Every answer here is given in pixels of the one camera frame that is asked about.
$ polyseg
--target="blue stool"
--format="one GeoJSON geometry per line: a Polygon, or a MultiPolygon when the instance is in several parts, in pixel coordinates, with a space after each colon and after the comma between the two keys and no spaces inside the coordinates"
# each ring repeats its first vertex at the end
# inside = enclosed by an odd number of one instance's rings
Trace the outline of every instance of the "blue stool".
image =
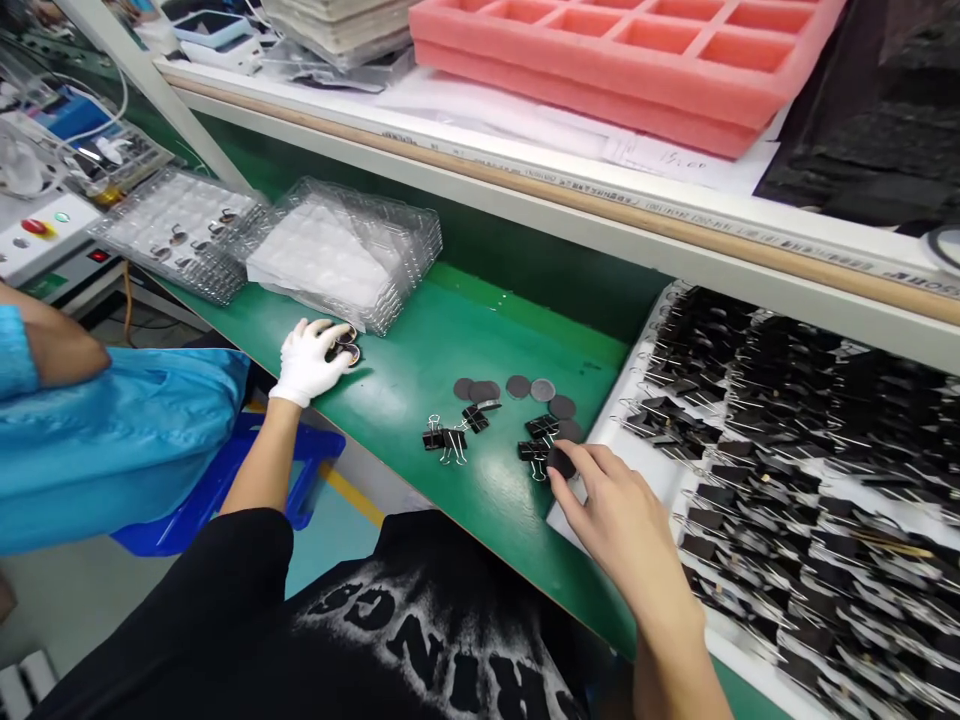
{"type": "MultiPolygon", "coordinates": [[[[262,414],[240,413],[233,435],[180,507],[159,520],[120,528],[110,537],[137,557],[165,557],[182,553],[223,505],[230,485],[262,424],[262,414]]],[[[287,497],[286,510],[287,519],[294,530],[303,530],[313,517],[315,491],[321,482],[320,465],[340,457],[346,444],[346,439],[337,433],[315,430],[303,424],[297,429],[293,461],[302,462],[303,468],[287,497]]]]}

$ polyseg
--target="control panel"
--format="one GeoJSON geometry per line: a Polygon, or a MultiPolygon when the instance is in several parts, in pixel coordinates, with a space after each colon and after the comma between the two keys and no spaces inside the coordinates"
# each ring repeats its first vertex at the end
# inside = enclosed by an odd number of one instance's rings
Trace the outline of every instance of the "control panel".
{"type": "Polygon", "coordinates": [[[45,205],[5,208],[0,220],[0,278],[19,287],[89,239],[84,229],[100,212],[70,192],[55,192],[45,205]]]}

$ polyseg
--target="label on shelf edge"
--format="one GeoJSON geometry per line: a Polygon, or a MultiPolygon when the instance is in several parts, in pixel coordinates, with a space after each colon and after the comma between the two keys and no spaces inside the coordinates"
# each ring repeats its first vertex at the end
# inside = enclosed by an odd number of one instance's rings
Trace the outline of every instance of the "label on shelf edge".
{"type": "Polygon", "coordinates": [[[727,218],[715,217],[698,210],[664,202],[657,198],[651,198],[633,191],[624,190],[622,188],[585,181],[581,178],[564,175],[552,170],[545,170],[543,168],[538,168],[515,161],[506,161],[497,156],[489,155],[471,148],[466,148],[462,145],[454,145],[452,143],[440,141],[435,138],[420,137],[418,139],[407,133],[398,133],[395,131],[381,129],[378,129],[375,132],[378,132],[383,137],[390,138],[391,140],[397,140],[408,145],[415,145],[417,147],[434,150],[436,152],[443,153],[444,155],[452,155],[453,157],[467,160],[469,162],[475,162],[480,165],[486,165],[487,167],[491,167],[496,170],[503,170],[514,175],[523,175],[531,178],[532,180],[539,180],[551,185],[556,185],[557,187],[569,188],[571,190],[582,192],[587,195],[593,195],[594,197],[599,197],[604,200],[610,200],[622,205],[628,205],[630,207],[646,210],[656,215],[662,215],[664,217],[675,218],[677,220],[689,222],[710,230],[718,230],[729,235],[744,238],[745,240],[751,240],[764,245],[777,247],[781,250],[787,250],[788,252],[796,253],[797,255],[813,257],[833,265],[839,265],[840,267],[845,267],[850,270],[856,270],[868,275],[874,275],[885,280],[892,280],[893,282],[897,282],[902,285],[908,285],[920,290],[925,290],[937,295],[944,295],[949,298],[960,299],[960,278],[953,283],[949,281],[944,282],[942,279],[942,273],[938,273],[937,276],[931,276],[925,271],[917,271],[913,268],[898,265],[889,260],[882,260],[874,256],[851,252],[846,248],[833,247],[826,244],[815,244],[806,238],[796,235],[790,235],[782,232],[771,232],[770,230],[757,225],[750,225],[735,220],[729,220],[727,218]]]}

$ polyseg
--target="green workbench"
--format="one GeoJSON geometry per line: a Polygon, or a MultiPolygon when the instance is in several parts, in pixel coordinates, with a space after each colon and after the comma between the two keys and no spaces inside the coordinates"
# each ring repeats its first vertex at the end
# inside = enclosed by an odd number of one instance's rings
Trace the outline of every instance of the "green workbench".
{"type": "MultiPolygon", "coordinates": [[[[273,375],[279,349],[301,317],[317,313],[294,300],[248,285],[219,308],[166,285],[186,306],[273,375]]],[[[461,421],[465,403],[453,394],[461,377],[494,380],[514,374],[551,380],[578,406],[586,431],[606,399],[628,346],[550,310],[438,263],[387,337],[361,336],[364,361],[314,407],[416,488],[534,586],[628,658],[635,625],[598,567],[544,518],[553,501],[516,455],[523,423],[547,411],[532,398],[490,413],[481,435],[467,433],[467,465],[442,466],[423,450],[427,418],[461,421]]],[[[739,718],[783,714],[717,663],[739,718]]]]}

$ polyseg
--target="white glove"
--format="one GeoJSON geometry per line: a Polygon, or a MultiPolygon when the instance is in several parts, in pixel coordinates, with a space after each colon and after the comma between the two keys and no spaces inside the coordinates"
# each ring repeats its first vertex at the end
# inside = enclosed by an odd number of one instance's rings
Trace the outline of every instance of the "white glove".
{"type": "Polygon", "coordinates": [[[270,391],[270,397],[283,398],[305,408],[313,398],[337,384],[340,376],[347,372],[351,355],[342,352],[330,362],[324,356],[350,326],[330,327],[331,324],[329,320],[314,320],[308,325],[306,318],[297,323],[280,348],[280,380],[270,391]]]}

